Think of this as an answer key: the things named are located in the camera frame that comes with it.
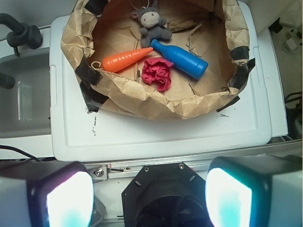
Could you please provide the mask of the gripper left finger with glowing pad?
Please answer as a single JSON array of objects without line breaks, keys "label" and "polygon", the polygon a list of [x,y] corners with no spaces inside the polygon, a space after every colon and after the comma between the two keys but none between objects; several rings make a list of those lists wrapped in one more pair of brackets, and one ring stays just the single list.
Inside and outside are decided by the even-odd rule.
[{"label": "gripper left finger with glowing pad", "polygon": [[0,164],[2,227],[88,227],[93,180],[81,162]]}]

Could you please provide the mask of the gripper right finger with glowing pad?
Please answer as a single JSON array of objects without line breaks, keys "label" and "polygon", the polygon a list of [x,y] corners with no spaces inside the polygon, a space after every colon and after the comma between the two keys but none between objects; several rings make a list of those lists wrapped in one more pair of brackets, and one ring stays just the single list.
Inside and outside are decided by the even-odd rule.
[{"label": "gripper right finger with glowing pad", "polygon": [[207,173],[205,200],[215,227],[301,227],[303,159],[216,157]]}]

